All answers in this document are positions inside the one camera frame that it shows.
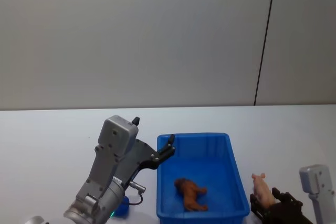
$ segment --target toy pig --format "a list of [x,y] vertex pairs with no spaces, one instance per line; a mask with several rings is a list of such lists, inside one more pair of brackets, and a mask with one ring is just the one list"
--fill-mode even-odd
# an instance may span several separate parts
[[263,180],[265,177],[265,173],[260,174],[260,176],[252,174],[254,195],[257,197],[260,204],[267,209],[276,202],[273,194]]

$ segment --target blue object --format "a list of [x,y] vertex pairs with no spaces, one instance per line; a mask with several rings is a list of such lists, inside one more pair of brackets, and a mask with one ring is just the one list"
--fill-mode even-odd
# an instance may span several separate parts
[[[160,135],[158,149],[170,135]],[[156,214],[161,224],[241,224],[249,205],[240,180],[230,138],[225,133],[176,134],[175,155],[158,171]],[[206,212],[188,212],[174,182],[187,178],[207,194],[197,199]]]
[[130,202],[130,199],[127,196],[125,196],[122,202],[123,203],[119,205],[119,207],[114,211],[114,213],[111,214],[111,217],[124,217],[128,214],[130,209],[128,203]]

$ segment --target white tabletop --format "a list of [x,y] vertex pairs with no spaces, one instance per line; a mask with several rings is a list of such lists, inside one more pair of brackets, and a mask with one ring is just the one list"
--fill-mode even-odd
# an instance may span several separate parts
[[[139,116],[138,138],[154,148],[160,134],[228,133],[248,200],[251,173],[265,172],[269,186],[301,200],[303,213],[314,223],[299,168],[328,164],[336,186],[336,105],[3,111],[0,222],[62,216],[88,177],[104,120],[114,114],[128,120]],[[135,181],[147,187],[143,204],[131,207],[127,219],[109,223],[159,223],[156,171],[143,170]],[[133,189],[126,195],[138,200]],[[255,222],[250,215],[245,223]]]

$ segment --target cable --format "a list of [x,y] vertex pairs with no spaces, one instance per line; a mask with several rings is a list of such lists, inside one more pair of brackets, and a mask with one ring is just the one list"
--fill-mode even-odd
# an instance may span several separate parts
[[137,203],[122,202],[122,204],[129,205],[129,206],[140,205],[143,202],[143,197],[142,197],[142,194],[140,192],[139,192],[139,196],[140,196],[141,200],[139,202],[137,202]]
[[259,88],[259,81],[260,81],[260,74],[261,74],[261,67],[263,66],[262,62],[263,62],[263,59],[264,59],[264,52],[265,52],[265,45],[266,45],[267,32],[268,32],[269,17],[271,16],[272,2],[273,2],[273,0],[270,0],[269,10],[268,10],[268,17],[267,17],[267,23],[266,23],[266,31],[265,31],[265,37],[264,37],[264,44],[263,44],[263,51],[261,53],[259,74],[258,74],[258,80],[257,80],[257,88],[256,88],[256,94],[254,96],[254,104],[253,104],[254,106],[256,105],[256,102],[257,102],[257,95],[258,95],[258,88]]

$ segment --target white wall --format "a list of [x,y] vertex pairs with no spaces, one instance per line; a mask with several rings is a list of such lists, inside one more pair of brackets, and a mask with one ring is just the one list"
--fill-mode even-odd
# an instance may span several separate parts
[[253,104],[269,0],[0,0],[0,109]]
[[336,0],[273,0],[257,105],[336,103]]

